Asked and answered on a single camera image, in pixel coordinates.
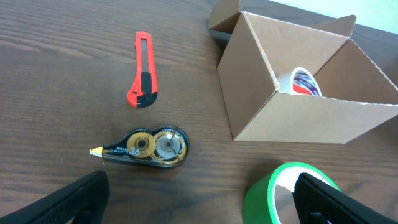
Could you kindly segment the white clear tape roll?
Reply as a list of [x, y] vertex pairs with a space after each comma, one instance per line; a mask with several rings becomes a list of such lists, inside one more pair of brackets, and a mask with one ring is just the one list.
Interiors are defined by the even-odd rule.
[[293, 84], [304, 87], [312, 92], [312, 96], [322, 96], [320, 87], [313, 75], [302, 67], [297, 67], [277, 78], [279, 82], [279, 92], [291, 95], [303, 95], [293, 91]]

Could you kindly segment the red utility knife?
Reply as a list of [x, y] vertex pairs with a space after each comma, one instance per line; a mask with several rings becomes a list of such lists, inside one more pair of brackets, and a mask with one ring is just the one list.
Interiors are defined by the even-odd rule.
[[157, 75], [152, 36], [144, 31], [136, 32], [136, 76], [127, 93], [127, 102], [134, 108], [153, 104], [158, 95]]

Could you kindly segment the black gold correction tape dispenser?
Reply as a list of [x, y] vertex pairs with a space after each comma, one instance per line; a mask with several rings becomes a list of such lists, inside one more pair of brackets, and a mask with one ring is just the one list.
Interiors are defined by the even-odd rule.
[[174, 125], [133, 129], [116, 142], [89, 150], [104, 160], [165, 169], [182, 165], [189, 152], [186, 132]]

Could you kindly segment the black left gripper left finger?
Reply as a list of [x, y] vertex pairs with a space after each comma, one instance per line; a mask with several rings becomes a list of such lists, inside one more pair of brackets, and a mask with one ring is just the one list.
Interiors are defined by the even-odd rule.
[[97, 170], [1, 217], [1, 223], [101, 223], [109, 195], [108, 176]]

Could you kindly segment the small red black cutter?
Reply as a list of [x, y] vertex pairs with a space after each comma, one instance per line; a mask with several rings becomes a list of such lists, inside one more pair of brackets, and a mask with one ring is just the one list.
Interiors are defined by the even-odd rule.
[[293, 91], [298, 94], [311, 95], [312, 92], [304, 87], [293, 84]]

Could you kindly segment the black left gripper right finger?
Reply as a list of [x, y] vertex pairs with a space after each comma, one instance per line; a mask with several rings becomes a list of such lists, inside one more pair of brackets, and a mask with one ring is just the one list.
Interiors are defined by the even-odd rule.
[[299, 175], [293, 198], [303, 224], [397, 224], [308, 173]]

